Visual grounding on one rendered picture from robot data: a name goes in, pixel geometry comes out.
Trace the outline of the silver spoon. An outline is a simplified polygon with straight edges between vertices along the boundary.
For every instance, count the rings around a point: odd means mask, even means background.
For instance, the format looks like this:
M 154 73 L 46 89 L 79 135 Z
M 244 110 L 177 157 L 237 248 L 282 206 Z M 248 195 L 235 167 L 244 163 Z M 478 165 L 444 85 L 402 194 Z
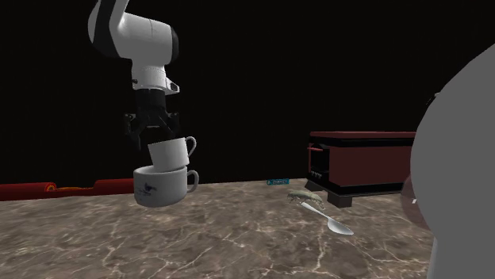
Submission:
M 309 211 L 311 212 L 315 212 L 323 217 L 325 217 L 328 222 L 327 222 L 327 227 L 330 231 L 333 231 L 335 232 L 336 234 L 340 234 L 340 235 L 353 235 L 354 232 L 349 229 L 348 227 L 346 227 L 345 225 L 343 225 L 342 223 L 334 220 L 333 218 L 331 218 L 330 216 L 327 216 L 325 215 L 324 213 L 322 213 L 321 211 L 315 209 L 314 207 L 312 207 L 311 205 L 305 203 L 305 202 L 301 202 L 301 206 L 303 208 L 306 208 L 308 209 Z

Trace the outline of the grey green flat object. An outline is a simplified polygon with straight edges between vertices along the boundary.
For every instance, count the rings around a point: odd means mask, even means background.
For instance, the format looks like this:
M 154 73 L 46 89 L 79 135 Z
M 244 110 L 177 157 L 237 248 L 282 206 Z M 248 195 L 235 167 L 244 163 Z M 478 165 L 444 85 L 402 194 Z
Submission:
M 315 193 L 311 193 L 304 190 L 294 190 L 290 191 L 287 194 L 287 197 L 292 201 L 295 199 L 300 200 L 301 202 L 312 201 L 315 203 L 320 209 L 324 210 L 324 201 Z

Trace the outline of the red low furniture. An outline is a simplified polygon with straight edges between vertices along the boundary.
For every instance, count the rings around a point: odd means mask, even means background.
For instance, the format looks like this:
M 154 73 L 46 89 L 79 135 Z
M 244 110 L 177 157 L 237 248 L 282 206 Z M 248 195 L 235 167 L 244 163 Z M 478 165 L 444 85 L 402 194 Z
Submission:
M 92 187 L 59 187 L 54 182 L 1 184 L 0 201 L 22 201 L 59 197 L 101 196 L 133 193 L 133 179 L 97 180 Z

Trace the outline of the dark red black box appliance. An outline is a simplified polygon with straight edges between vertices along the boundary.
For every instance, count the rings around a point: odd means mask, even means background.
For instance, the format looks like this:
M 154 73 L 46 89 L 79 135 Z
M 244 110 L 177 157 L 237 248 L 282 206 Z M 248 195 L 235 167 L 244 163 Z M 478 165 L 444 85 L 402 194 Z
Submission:
M 410 175 L 415 132 L 311 132 L 305 188 L 350 207 L 355 197 L 399 193 Z

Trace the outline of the large white mug blue print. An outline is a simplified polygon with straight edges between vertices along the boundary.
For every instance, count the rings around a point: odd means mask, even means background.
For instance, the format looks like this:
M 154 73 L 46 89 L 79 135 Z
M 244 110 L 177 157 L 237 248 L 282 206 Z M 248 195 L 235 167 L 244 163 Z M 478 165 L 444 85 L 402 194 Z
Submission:
M 199 184 L 199 174 L 186 166 L 168 172 L 158 172 L 154 166 L 133 171 L 133 193 L 136 203 L 148 208 L 166 207 L 180 202 Z

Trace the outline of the small plain white mug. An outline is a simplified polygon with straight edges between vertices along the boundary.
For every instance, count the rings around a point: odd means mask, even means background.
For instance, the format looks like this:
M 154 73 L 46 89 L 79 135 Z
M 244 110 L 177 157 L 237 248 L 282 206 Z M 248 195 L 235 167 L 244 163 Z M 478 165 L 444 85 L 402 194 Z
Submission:
M 197 140 L 193 136 L 187 136 L 151 143 L 148 150 L 155 170 L 168 172 L 189 165 L 196 146 Z

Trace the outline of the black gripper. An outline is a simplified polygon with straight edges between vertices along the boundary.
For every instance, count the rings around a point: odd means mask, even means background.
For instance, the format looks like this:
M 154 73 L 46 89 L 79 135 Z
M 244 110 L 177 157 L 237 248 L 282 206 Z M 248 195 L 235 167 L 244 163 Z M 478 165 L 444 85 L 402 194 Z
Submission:
M 147 126 L 160 126 L 165 139 L 174 139 L 180 128 L 179 114 L 168 113 L 165 92 L 158 89 L 136 91 L 136 114 L 124 115 L 125 134 L 141 149 L 140 134 Z

